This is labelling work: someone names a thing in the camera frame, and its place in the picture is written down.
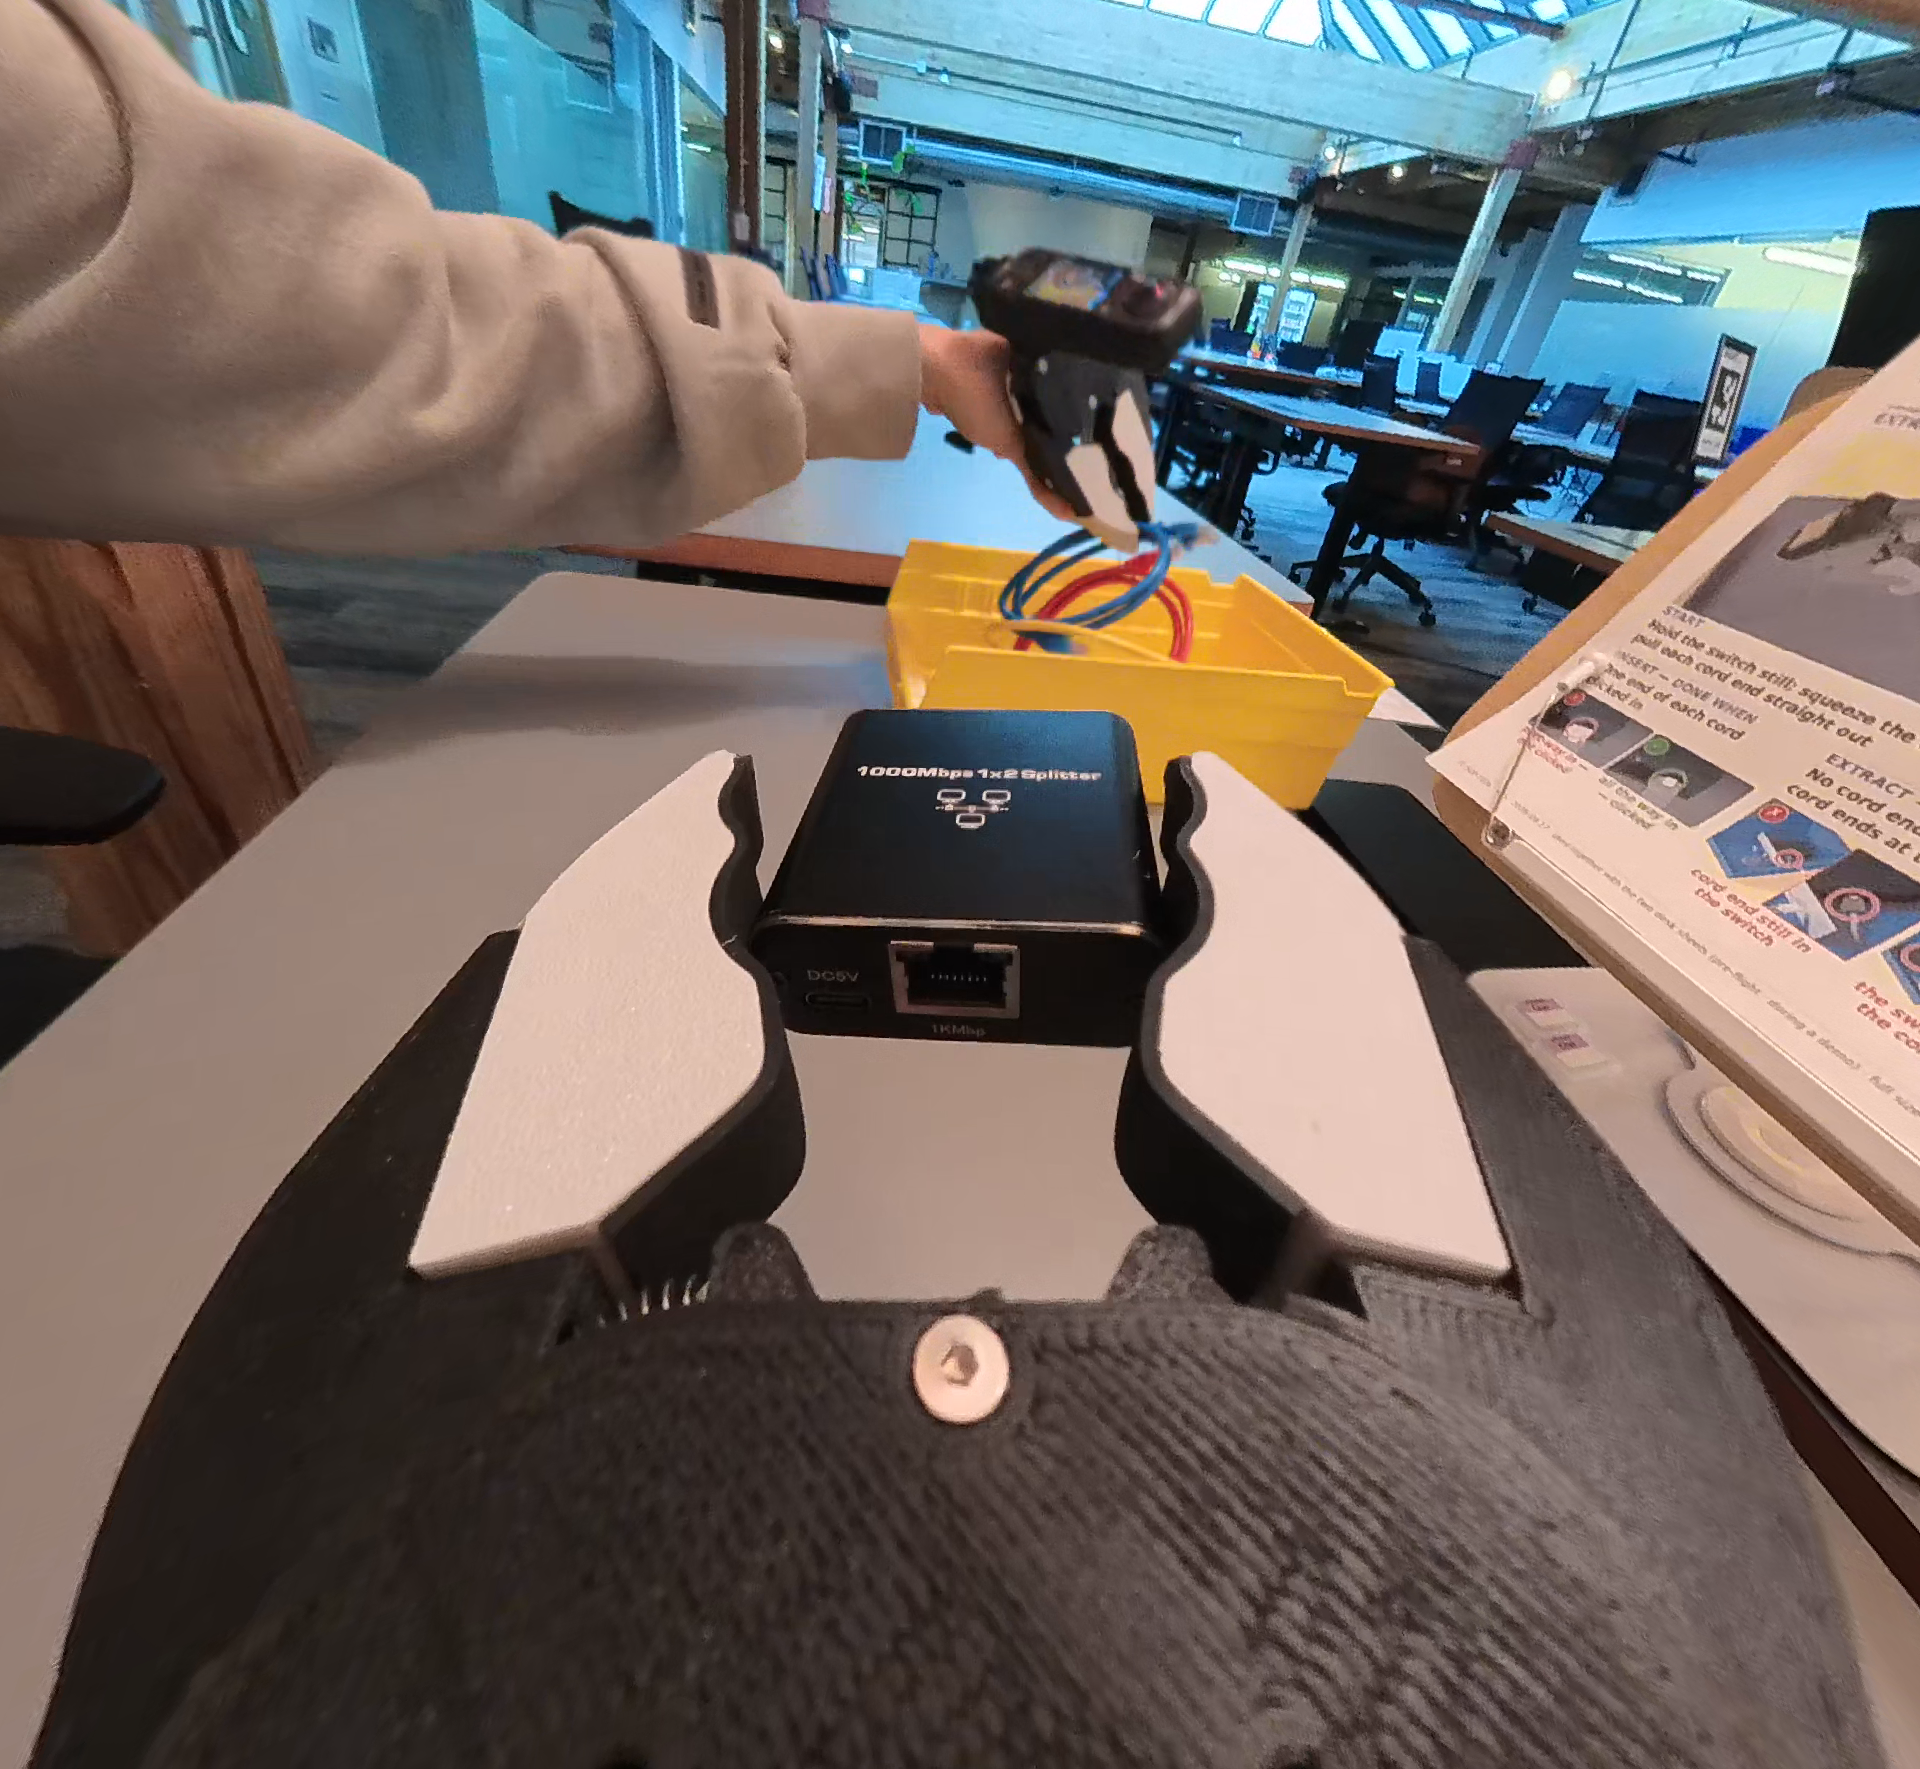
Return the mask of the black ethernet splitter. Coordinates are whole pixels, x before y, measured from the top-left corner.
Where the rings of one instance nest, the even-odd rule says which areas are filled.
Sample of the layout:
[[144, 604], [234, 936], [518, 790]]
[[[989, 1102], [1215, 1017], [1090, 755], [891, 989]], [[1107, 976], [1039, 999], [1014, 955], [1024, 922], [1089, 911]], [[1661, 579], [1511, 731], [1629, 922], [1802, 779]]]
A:
[[1166, 963], [1120, 710], [851, 710], [751, 927], [786, 1035], [1132, 1046]]

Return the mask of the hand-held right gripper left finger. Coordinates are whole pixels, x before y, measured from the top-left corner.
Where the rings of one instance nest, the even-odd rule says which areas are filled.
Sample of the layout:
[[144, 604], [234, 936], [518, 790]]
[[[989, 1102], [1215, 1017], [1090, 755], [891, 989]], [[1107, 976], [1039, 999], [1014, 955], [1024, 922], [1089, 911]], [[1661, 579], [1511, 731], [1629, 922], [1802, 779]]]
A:
[[518, 922], [411, 1269], [589, 1254], [704, 1286], [803, 1176], [803, 1086], [755, 927], [755, 766], [709, 749]]

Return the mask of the white table with wood edge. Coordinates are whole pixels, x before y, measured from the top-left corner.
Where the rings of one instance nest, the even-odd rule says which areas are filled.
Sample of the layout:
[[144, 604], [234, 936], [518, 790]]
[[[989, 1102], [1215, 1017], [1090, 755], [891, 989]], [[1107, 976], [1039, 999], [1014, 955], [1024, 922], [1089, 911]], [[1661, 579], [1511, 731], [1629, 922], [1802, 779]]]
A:
[[813, 460], [770, 498], [675, 535], [660, 548], [566, 548], [574, 567], [623, 567], [639, 579], [891, 604], [908, 546], [971, 546], [1030, 562], [1071, 518], [1030, 505], [1024, 476], [989, 453], [953, 453], [945, 423], [920, 414], [908, 460]]

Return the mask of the white stand base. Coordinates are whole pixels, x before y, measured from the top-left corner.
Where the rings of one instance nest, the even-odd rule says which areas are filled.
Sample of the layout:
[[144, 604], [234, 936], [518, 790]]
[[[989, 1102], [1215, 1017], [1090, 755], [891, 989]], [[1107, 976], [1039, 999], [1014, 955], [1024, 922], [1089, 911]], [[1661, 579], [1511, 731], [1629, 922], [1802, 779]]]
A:
[[1909, 1510], [1909, 1240], [1599, 963], [1492, 963], [1466, 989]]

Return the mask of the person's left forearm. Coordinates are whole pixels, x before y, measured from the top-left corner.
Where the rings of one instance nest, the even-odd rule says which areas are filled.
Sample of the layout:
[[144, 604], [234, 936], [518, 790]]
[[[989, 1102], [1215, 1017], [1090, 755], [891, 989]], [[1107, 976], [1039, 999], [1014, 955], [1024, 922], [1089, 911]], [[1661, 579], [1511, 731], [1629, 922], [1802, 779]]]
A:
[[650, 548], [904, 460], [920, 319], [733, 252], [441, 211], [213, 98], [108, 0], [0, 0], [0, 531], [46, 546]]

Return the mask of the group of wooden office desks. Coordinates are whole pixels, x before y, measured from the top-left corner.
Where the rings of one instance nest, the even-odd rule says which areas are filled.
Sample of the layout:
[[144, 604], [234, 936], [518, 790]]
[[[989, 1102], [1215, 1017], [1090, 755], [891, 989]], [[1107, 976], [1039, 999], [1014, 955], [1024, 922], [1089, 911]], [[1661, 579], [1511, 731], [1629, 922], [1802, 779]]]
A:
[[1466, 370], [1445, 414], [1381, 414], [1371, 399], [1312, 399], [1290, 370], [1248, 370], [1188, 353], [1166, 381], [1154, 460], [1166, 480], [1234, 546], [1254, 535], [1254, 480], [1311, 494], [1290, 510], [1300, 562], [1277, 562], [1311, 589], [1311, 616], [1342, 639], [1371, 639], [1375, 616], [1357, 601], [1392, 579], [1418, 625], [1436, 625], [1418, 548], [1478, 567], [1492, 510], [1546, 510], [1560, 465], [1610, 476], [1619, 431], [1589, 437], [1610, 390], [1580, 390], [1580, 423], [1546, 414], [1560, 399], [1535, 375]]

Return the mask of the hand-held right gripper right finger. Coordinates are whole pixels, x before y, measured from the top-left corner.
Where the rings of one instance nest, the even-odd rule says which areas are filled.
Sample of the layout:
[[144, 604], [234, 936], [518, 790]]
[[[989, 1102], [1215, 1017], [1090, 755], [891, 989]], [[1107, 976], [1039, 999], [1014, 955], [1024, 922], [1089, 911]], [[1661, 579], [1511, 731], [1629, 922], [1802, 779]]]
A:
[[1166, 776], [1166, 922], [1120, 1099], [1132, 1206], [1188, 1228], [1248, 1310], [1343, 1269], [1506, 1286], [1497, 1206], [1381, 899], [1190, 749]]

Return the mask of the black desk chair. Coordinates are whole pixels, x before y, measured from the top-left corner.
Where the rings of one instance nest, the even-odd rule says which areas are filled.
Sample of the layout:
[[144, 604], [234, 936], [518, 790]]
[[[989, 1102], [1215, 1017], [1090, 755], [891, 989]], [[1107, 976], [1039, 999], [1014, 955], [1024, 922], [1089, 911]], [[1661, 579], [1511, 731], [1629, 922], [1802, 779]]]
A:
[[[0, 731], [0, 842], [5, 854], [88, 854], [131, 833], [163, 801], [163, 766], [139, 749]], [[117, 955], [60, 941], [0, 947], [0, 1063], [12, 1063]]]

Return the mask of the yellow plastic bin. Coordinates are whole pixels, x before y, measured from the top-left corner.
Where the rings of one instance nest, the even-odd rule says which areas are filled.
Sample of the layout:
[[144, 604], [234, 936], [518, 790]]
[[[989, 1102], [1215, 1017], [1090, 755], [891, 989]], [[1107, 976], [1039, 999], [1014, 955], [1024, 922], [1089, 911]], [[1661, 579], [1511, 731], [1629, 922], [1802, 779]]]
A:
[[908, 546], [882, 621], [891, 694], [908, 710], [1120, 710], [1146, 801], [1166, 801], [1171, 755], [1215, 749], [1259, 795], [1311, 811], [1392, 691], [1277, 589], [1211, 579], [1202, 567], [1171, 567], [1140, 616], [1089, 625], [1090, 604], [1120, 604], [1120, 562], [1071, 562], [1071, 601], [1030, 601], [1039, 639], [1061, 653], [1024, 653], [1014, 621], [999, 621], [1010, 573], [1014, 548]]

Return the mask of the person's left hand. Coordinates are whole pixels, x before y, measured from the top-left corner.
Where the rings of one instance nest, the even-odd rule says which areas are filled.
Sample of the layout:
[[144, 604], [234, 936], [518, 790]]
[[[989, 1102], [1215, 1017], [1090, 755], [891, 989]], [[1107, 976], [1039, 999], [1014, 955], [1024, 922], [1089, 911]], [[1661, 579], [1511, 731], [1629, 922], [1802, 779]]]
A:
[[971, 453], [1010, 460], [1039, 494], [1010, 399], [1010, 341], [920, 319], [920, 390]]

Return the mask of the fiducial marker sign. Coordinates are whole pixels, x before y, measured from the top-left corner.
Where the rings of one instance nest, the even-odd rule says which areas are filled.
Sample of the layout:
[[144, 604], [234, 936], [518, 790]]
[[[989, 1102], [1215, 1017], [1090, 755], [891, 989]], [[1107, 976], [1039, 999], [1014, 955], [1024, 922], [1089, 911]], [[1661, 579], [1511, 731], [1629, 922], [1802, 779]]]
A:
[[1723, 341], [1723, 348], [1710, 348], [1710, 375], [1704, 375], [1695, 437], [1692, 437], [1692, 460], [1695, 460], [1695, 465], [1723, 465], [1723, 460], [1728, 460], [1740, 423], [1742, 423], [1742, 390], [1754, 390], [1754, 364], [1763, 364], [1763, 348], [1742, 348], [1742, 341]]

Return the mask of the group of black office chairs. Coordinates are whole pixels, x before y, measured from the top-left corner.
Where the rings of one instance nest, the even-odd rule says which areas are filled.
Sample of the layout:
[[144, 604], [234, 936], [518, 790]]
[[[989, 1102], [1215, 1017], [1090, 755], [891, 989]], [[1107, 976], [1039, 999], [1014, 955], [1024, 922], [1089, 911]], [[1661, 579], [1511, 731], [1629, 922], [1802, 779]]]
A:
[[1361, 404], [1300, 370], [1254, 370], [1224, 353], [1176, 353], [1154, 423], [1166, 480], [1188, 476], [1188, 505], [1237, 531], [1254, 476], [1300, 453], [1343, 453], [1357, 465], [1322, 494], [1328, 518], [1290, 579], [1311, 621], [1343, 625], [1371, 579], [1392, 579], [1424, 625], [1436, 625], [1427, 589], [1398, 567], [1407, 546], [1466, 546], [1492, 510], [1511, 510], [1524, 414], [1535, 381], [1466, 375], [1436, 423], [1398, 404]]

